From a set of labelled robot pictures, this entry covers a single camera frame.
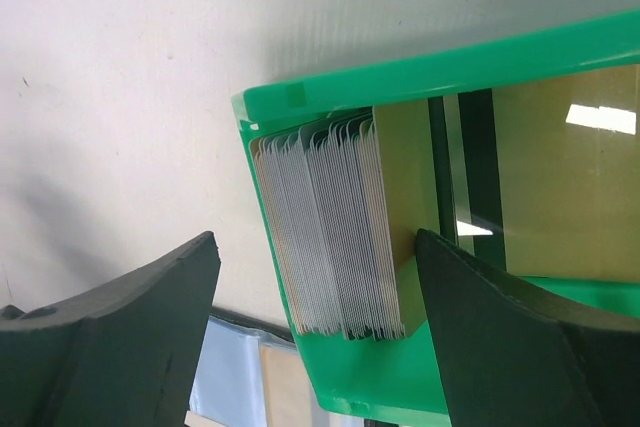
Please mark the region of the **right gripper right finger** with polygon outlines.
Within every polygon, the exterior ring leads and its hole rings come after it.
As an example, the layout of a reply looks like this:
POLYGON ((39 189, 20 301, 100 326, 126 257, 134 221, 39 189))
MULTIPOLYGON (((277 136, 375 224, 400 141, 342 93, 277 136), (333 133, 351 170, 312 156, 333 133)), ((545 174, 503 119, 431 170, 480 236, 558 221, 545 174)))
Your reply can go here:
POLYGON ((430 230, 415 254, 452 425, 638 425, 638 318, 552 293, 430 230))

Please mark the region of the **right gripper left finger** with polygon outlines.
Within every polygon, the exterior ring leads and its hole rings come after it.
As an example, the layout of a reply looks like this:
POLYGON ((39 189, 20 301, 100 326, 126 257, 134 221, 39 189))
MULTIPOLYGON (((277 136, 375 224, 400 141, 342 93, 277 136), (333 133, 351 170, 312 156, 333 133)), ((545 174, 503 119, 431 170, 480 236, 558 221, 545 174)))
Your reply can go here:
POLYGON ((3 306, 2 425, 184 425, 220 266, 205 231, 66 300, 3 306))

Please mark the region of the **black leather card holder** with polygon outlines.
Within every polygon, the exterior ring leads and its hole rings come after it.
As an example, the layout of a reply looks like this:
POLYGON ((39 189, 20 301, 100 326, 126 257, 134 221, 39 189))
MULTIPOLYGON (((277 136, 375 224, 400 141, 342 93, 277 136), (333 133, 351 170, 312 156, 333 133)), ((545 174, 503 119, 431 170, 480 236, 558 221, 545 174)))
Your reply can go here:
POLYGON ((223 426, 268 426, 259 349, 296 349, 283 335, 236 319, 210 316, 189 407, 223 426))

